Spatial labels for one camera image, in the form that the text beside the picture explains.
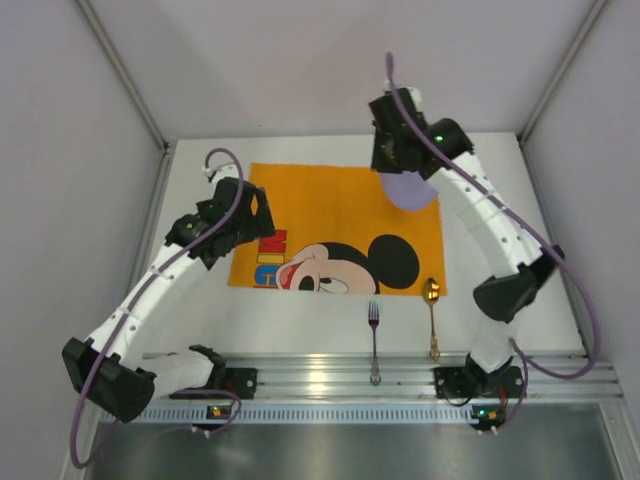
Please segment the gold spoon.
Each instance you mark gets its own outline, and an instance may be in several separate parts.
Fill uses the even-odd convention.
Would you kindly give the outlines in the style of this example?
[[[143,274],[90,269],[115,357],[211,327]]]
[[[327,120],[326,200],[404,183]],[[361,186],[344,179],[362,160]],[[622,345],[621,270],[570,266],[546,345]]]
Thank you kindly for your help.
[[[429,308],[430,329],[431,329],[429,358],[434,362],[438,362],[440,359],[440,350],[439,350],[438,337],[436,332],[436,322],[435,322],[435,315],[434,315],[434,308],[439,298],[440,298],[440,285],[433,277],[429,277],[424,284],[423,299]]]

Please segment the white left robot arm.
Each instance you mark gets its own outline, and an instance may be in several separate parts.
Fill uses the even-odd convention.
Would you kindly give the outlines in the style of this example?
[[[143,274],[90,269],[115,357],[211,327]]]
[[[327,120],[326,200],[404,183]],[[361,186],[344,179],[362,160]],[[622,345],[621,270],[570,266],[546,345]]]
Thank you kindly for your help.
[[[72,338],[63,347],[74,389],[129,423],[156,398],[220,387],[225,362],[212,349],[194,345],[147,359],[147,345],[220,258],[274,232],[264,188],[232,177],[219,180],[211,199],[174,222],[151,267],[116,311],[86,339]]]

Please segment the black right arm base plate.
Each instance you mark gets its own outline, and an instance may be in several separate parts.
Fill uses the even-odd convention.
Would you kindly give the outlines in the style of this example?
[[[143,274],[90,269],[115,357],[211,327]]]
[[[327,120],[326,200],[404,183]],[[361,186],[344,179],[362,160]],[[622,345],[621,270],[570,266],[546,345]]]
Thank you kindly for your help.
[[[502,393],[507,398],[517,398],[523,391],[524,377],[517,366],[490,374],[482,369],[437,367],[434,369],[436,397],[439,399],[498,399]]]

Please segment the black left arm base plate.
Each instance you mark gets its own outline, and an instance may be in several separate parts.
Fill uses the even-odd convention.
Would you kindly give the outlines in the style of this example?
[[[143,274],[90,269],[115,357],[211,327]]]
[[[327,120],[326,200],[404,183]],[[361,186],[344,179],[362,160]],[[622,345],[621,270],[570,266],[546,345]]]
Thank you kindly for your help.
[[[257,388],[258,370],[255,368],[225,367],[215,370],[203,387],[190,388],[170,394],[171,399],[225,398],[224,392],[241,400],[253,399]]]

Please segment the lavender plastic plate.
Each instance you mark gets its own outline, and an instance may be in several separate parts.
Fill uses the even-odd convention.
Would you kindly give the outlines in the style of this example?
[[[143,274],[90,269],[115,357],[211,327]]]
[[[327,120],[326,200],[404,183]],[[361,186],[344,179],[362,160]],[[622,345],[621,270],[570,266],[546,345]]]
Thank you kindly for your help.
[[[380,173],[379,178],[386,197],[397,208],[420,211],[438,196],[438,192],[417,172]]]

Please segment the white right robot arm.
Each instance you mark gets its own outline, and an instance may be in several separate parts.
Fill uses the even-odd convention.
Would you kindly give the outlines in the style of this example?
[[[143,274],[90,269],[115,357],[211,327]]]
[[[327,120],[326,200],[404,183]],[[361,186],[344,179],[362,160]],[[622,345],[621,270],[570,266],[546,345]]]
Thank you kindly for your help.
[[[559,246],[545,249],[507,216],[471,139],[452,119],[428,123],[420,102],[413,87],[370,102],[371,167],[402,210],[418,211],[435,199],[447,203],[485,255],[491,274],[473,290],[485,318],[462,368],[464,395],[484,396],[506,385],[516,315],[533,302],[564,253]]]

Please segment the iridescent purple fork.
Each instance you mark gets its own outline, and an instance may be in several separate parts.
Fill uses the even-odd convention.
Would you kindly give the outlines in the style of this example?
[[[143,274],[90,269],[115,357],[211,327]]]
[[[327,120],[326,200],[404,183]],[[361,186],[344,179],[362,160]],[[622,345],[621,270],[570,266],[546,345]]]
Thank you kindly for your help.
[[[370,383],[373,386],[379,386],[381,383],[381,374],[377,352],[377,329],[379,327],[380,315],[379,306],[376,301],[371,300],[368,305],[368,325],[372,332],[372,358],[370,370]]]

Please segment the orange Mickey Mouse placemat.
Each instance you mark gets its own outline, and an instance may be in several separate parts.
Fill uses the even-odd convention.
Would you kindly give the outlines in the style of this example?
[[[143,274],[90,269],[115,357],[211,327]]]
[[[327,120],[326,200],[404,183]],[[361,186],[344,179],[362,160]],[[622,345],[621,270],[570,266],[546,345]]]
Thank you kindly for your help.
[[[229,285],[338,294],[447,292],[440,205],[392,204],[364,167],[254,164],[274,235],[236,249]]]

